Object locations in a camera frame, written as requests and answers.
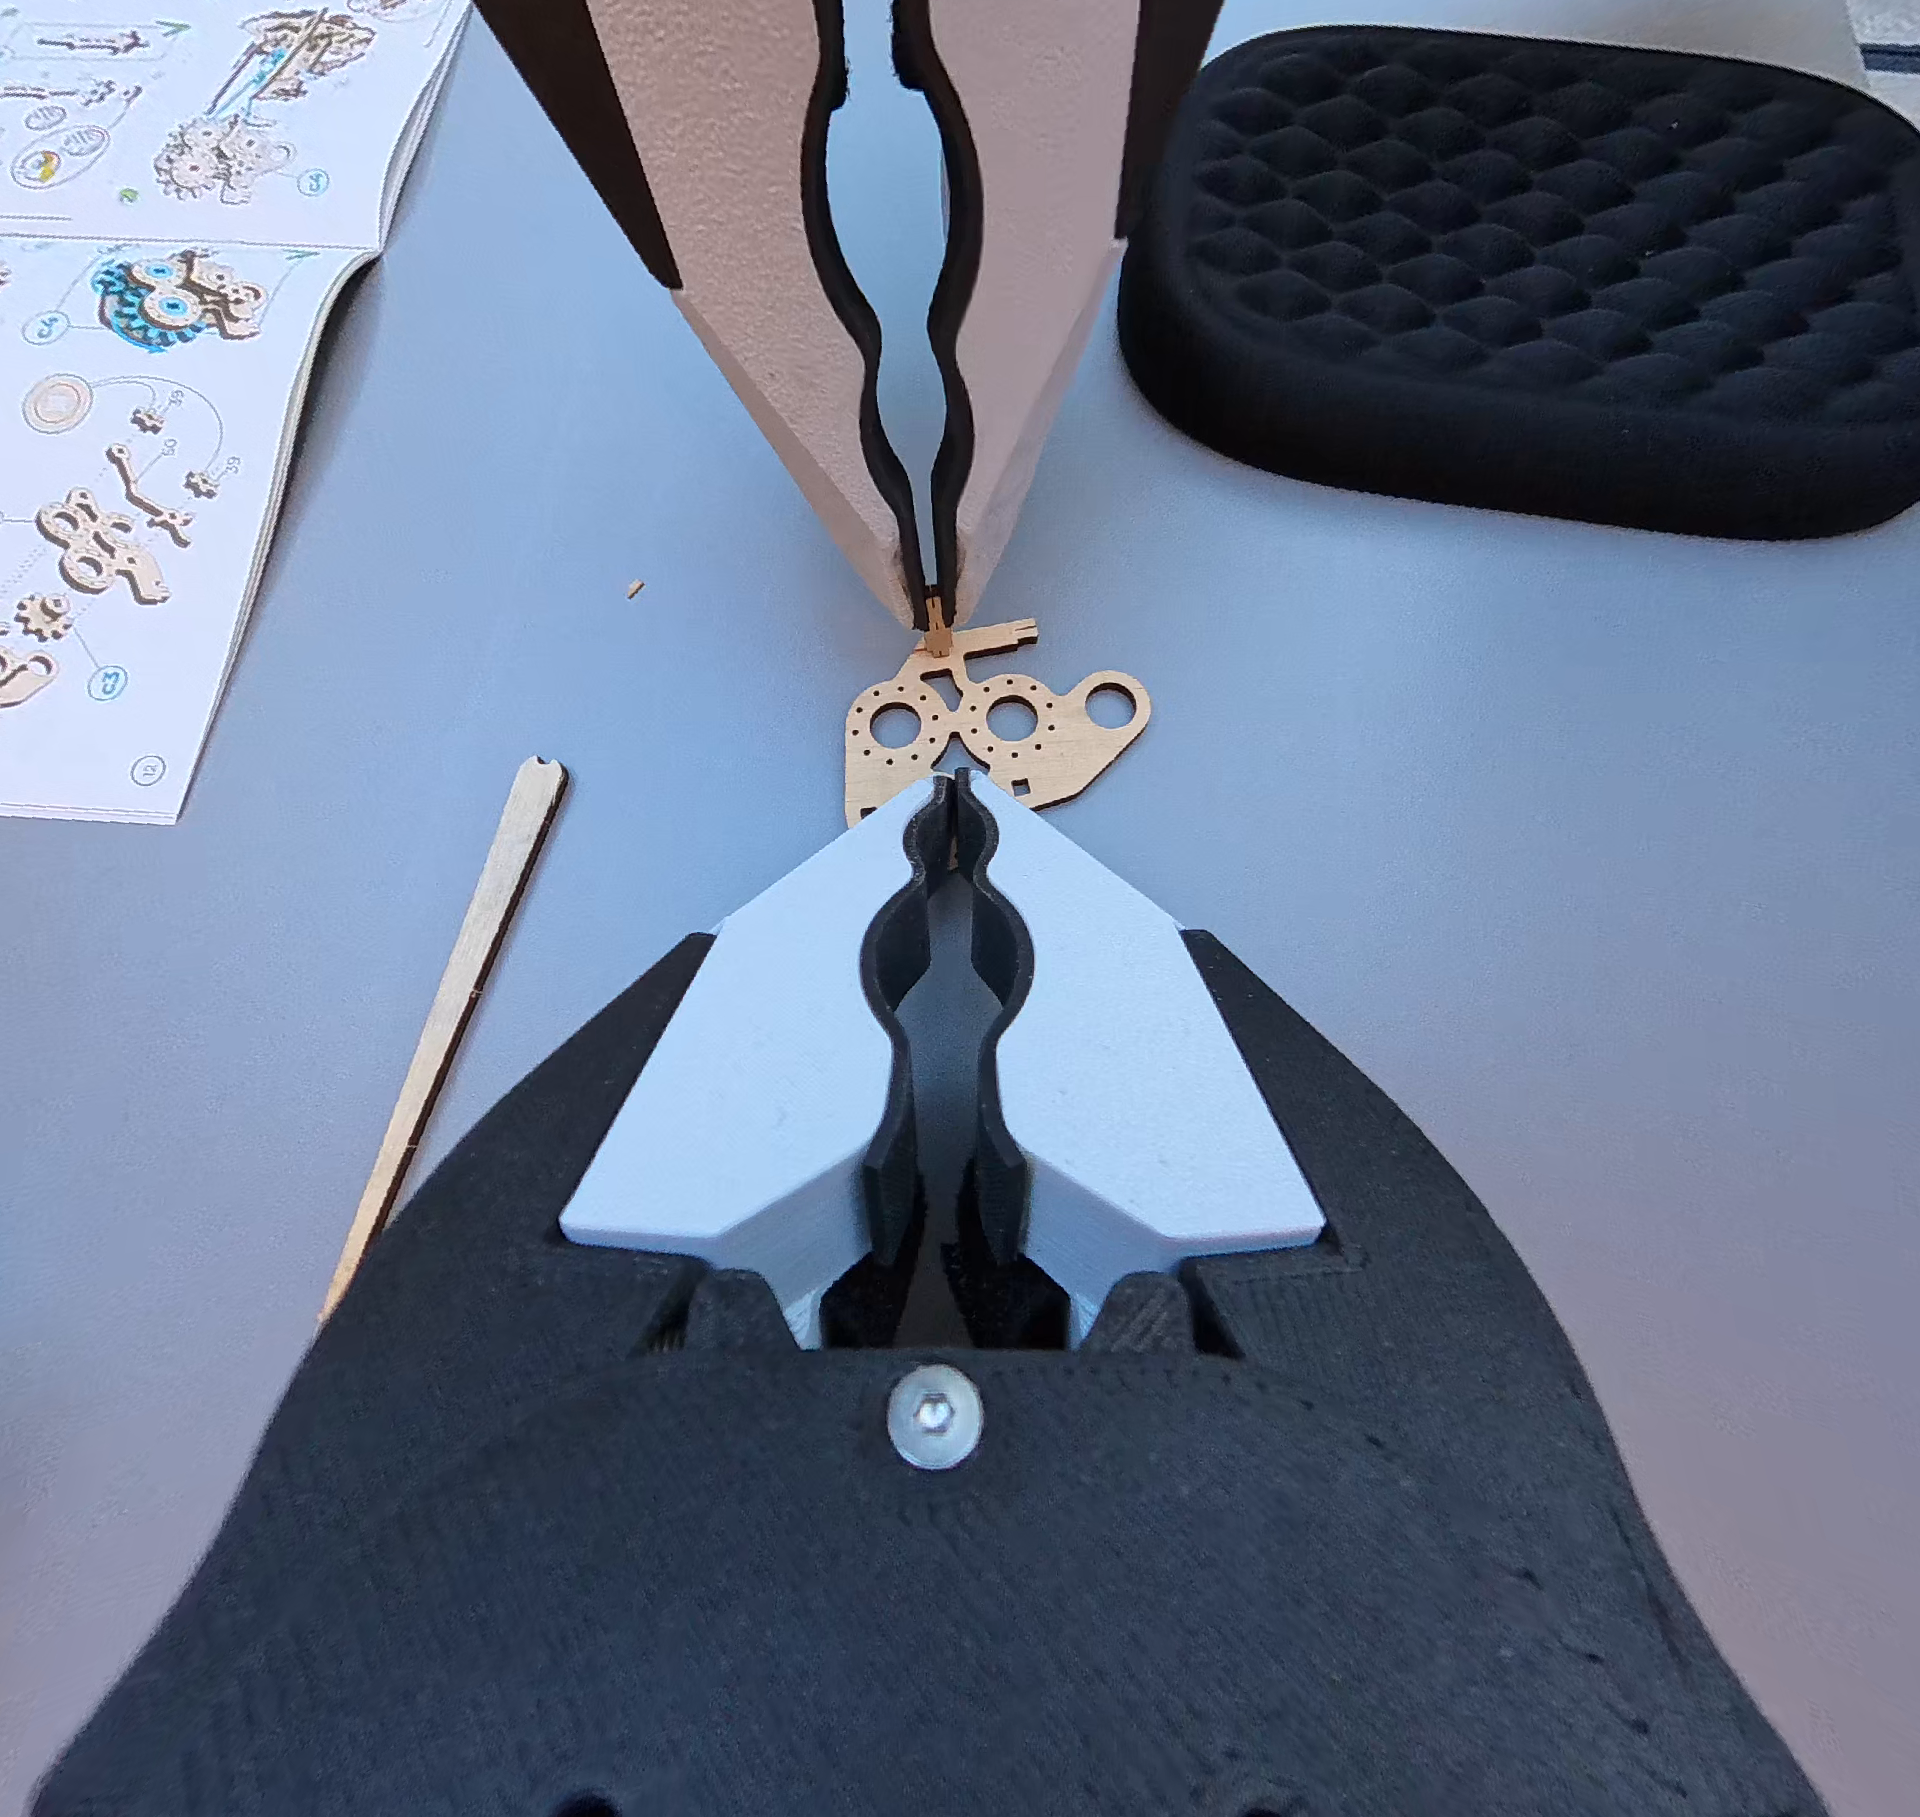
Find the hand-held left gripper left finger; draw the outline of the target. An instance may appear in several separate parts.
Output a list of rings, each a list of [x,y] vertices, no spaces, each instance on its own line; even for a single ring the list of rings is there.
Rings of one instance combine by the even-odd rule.
[[[759,1273],[800,1346],[857,1261],[898,1257],[918,1193],[898,1002],[928,967],[928,774],[715,934],[560,1225],[577,1247]]]

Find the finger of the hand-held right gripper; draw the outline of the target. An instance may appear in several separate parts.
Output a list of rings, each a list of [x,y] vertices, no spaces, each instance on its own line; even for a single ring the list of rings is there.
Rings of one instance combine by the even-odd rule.
[[[942,133],[947,242],[928,306],[947,419],[931,533],[972,618],[1119,259],[1141,0],[895,0],[895,63]]]
[[[738,397],[868,591],[921,628],[912,486],[879,422],[882,331],[829,210],[841,0],[585,0],[672,255]]]

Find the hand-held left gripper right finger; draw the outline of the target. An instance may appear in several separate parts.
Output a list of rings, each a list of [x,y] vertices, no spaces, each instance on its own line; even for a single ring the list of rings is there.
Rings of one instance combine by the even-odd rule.
[[[997,787],[961,774],[972,966],[1002,997],[978,1061],[990,1253],[1069,1296],[1069,1342],[1120,1275],[1307,1247],[1325,1213],[1177,921]]]

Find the wooden plate with round holes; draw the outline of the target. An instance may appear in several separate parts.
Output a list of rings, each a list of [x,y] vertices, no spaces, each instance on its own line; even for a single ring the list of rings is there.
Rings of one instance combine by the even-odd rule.
[[[947,745],[1029,806],[1069,801],[1107,773],[1154,716],[1138,678],[1095,672],[1056,692],[1019,672],[972,676],[972,659],[1037,637],[1037,621],[952,628],[946,653],[917,645],[892,678],[857,692],[846,713],[846,825],[933,773]]]

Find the grey desk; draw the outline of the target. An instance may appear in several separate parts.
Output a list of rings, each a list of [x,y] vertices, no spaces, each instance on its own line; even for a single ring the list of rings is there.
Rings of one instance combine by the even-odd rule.
[[[898,664],[482,24],[298,447],[178,825],[4,821],[6,1814],[315,1336],[514,767],[571,783],[415,1174],[838,833]],[[1101,316],[990,610],[1148,685],[1053,821],[1423,1127],[1826,1806],[1913,1814],[1918,518],[1300,486],[1167,429]]]

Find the thin wooden stick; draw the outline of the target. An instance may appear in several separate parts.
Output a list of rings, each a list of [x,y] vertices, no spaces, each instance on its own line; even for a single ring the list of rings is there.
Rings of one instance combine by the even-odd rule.
[[[467,900],[459,935],[448,957],[434,1007],[419,1032],[393,1118],[381,1138],[372,1175],[355,1210],[342,1254],[330,1275],[318,1323],[330,1317],[356,1275],[368,1247],[394,1210],[457,1048],[478,1008],[482,985],[513,928],[514,909],[566,792],[566,767],[554,758],[526,758],[513,780],[491,833],[488,858]]]

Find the wooden model instruction booklet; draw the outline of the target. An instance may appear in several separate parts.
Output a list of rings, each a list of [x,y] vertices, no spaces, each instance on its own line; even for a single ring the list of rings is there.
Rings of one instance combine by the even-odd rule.
[[[467,0],[4,0],[4,814],[175,821]]]

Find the black honeycomb seat cushion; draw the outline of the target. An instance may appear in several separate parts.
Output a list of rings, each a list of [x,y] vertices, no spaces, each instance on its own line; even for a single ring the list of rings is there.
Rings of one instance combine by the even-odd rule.
[[[1174,120],[1119,343],[1177,429],[1274,474],[1866,530],[1918,501],[1918,128],[1704,52],[1271,31]]]

